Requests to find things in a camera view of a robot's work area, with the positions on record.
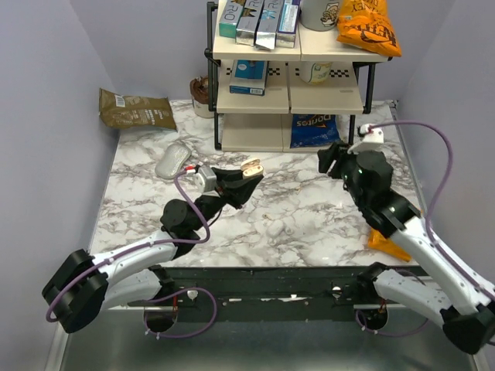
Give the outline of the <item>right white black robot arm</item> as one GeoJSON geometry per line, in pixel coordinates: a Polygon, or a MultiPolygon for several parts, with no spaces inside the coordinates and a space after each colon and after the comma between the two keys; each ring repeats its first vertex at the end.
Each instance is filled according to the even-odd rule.
{"type": "Polygon", "coordinates": [[[391,188],[393,168],[382,152],[353,153],[335,142],[317,155],[319,172],[343,181],[367,224],[409,253],[438,286],[376,263],[359,277],[357,297],[404,305],[440,327],[457,349],[477,354],[494,337],[493,283],[455,254],[428,228],[421,212],[391,188]]]}

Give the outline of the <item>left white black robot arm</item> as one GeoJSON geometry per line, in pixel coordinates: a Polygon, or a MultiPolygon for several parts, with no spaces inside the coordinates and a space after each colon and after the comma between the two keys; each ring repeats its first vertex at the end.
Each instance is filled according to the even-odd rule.
{"type": "Polygon", "coordinates": [[[107,253],[79,249],[66,258],[42,290],[46,320],[74,333],[107,308],[133,301],[164,305],[172,288],[160,265],[208,242],[223,208],[241,209],[263,178],[264,168],[254,159],[236,170],[207,165],[181,169],[173,179],[181,196],[166,203],[158,230],[107,253]]]}

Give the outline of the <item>beige earbud charging case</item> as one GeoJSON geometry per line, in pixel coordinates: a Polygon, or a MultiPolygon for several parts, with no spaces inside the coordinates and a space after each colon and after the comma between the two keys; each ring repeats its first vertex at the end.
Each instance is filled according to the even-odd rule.
{"type": "Polygon", "coordinates": [[[250,158],[241,163],[242,177],[244,179],[264,174],[264,167],[259,158],[250,158]]]}

